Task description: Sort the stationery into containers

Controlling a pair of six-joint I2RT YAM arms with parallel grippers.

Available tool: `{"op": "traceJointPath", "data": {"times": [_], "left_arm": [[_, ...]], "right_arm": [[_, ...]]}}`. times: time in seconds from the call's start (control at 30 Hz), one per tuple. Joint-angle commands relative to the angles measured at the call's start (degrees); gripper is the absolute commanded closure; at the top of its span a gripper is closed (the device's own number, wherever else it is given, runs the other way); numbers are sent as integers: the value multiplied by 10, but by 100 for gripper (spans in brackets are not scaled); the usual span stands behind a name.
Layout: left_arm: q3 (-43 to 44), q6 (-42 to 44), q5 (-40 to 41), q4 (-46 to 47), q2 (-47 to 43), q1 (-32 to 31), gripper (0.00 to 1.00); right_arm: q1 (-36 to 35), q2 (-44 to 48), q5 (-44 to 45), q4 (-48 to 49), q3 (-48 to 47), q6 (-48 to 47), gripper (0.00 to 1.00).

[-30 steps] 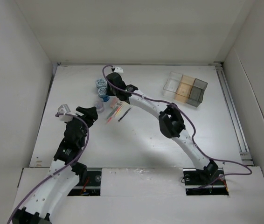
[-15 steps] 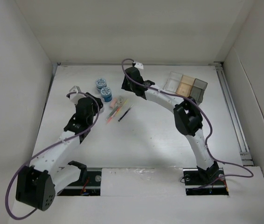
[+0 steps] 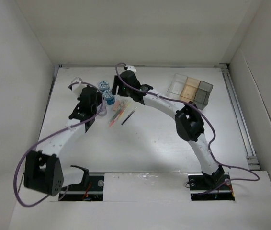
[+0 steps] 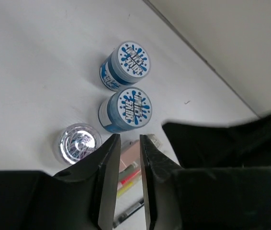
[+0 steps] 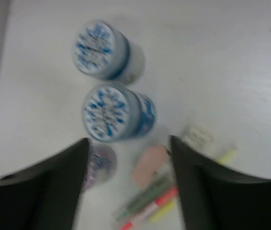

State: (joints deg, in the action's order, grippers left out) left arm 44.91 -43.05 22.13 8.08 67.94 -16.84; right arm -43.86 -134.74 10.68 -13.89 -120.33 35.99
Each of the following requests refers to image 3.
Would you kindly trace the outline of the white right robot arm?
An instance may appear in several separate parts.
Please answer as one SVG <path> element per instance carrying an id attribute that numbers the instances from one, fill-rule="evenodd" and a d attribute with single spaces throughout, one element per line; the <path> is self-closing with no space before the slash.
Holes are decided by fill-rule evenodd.
<path id="1" fill-rule="evenodd" d="M 130 97 L 173 118 L 178 136 L 191 146 L 200 163 L 206 190 L 221 186 L 225 172 L 211 155 L 204 134 L 203 118 L 195 105 L 182 104 L 165 97 L 150 85 L 141 84 L 131 70 L 115 75 L 112 94 Z"/>

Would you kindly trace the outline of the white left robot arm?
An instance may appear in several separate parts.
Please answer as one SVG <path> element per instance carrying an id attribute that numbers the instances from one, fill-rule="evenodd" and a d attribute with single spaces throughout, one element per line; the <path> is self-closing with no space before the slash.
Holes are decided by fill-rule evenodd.
<path id="1" fill-rule="evenodd" d="M 26 156 L 24 187 L 50 196 L 71 185 L 79 190 L 88 187 L 88 169 L 75 164 L 67 168 L 62 165 L 70 159 L 76 141 L 93 125 L 101 103 L 102 94 L 96 88 L 86 86 L 81 90 L 65 131 L 55 134 L 39 150 L 31 150 Z"/>

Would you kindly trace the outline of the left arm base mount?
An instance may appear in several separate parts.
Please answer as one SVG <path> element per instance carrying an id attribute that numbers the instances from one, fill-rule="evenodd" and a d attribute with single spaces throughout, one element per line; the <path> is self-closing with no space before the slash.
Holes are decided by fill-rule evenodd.
<path id="1" fill-rule="evenodd" d="M 104 175 L 93 172 L 90 173 L 86 186 L 73 184 L 69 186 L 67 192 L 66 187 L 63 187 L 58 195 L 58 201 L 103 201 Z"/>

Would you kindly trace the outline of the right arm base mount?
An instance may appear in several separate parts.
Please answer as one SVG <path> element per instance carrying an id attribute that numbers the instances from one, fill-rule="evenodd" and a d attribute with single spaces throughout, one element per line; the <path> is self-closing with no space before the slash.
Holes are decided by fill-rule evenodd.
<path id="1" fill-rule="evenodd" d="M 190 190 L 191 201 L 235 201 L 232 185 L 220 184 L 230 179 L 225 173 L 217 185 L 208 185 L 202 173 L 189 173 L 185 187 Z"/>

